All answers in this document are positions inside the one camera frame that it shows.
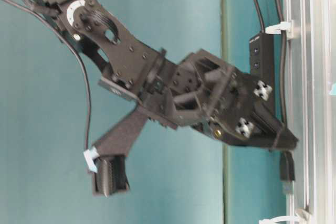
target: screw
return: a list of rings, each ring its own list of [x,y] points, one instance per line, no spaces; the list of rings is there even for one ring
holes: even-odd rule
[[[117,76],[116,74],[114,74],[114,75],[112,76],[112,81],[114,81],[114,82],[117,82],[117,81],[118,81],[118,76]]]
[[[80,36],[78,34],[74,34],[73,35],[73,38],[76,40],[76,41],[80,41]]]
[[[92,27],[91,27],[91,26],[87,26],[87,27],[85,28],[85,30],[86,30],[86,31],[92,31]]]
[[[220,130],[215,130],[215,137],[220,138],[222,136],[222,132]]]

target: teal wall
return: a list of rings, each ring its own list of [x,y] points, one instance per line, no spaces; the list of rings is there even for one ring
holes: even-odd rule
[[[99,1],[175,62],[201,47],[221,54],[220,0]],[[76,60],[33,17],[0,11],[0,223],[222,223],[222,144],[190,129],[148,123],[127,160],[131,192],[93,197]],[[134,104],[97,86],[99,71],[85,63],[93,141]]]
[[[253,0],[223,0],[223,55],[249,72],[248,41],[260,31]],[[259,0],[266,26],[279,23],[274,0]],[[279,37],[275,40],[279,76]],[[279,97],[278,86],[276,97]],[[279,153],[256,148],[228,147],[224,151],[225,219],[228,224],[254,224],[286,213],[279,179]]]

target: robotic arm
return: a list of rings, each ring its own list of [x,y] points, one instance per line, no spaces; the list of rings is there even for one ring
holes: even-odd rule
[[[136,103],[133,112],[84,153],[95,194],[129,189],[125,159],[148,119],[173,129],[190,126],[229,145],[283,151],[296,147],[296,137],[269,109],[272,87],[265,80],[205,50],[177,65],[165,58],[165,50],[137,40],[97,0],[33,1],[99,68],[101,86]]]

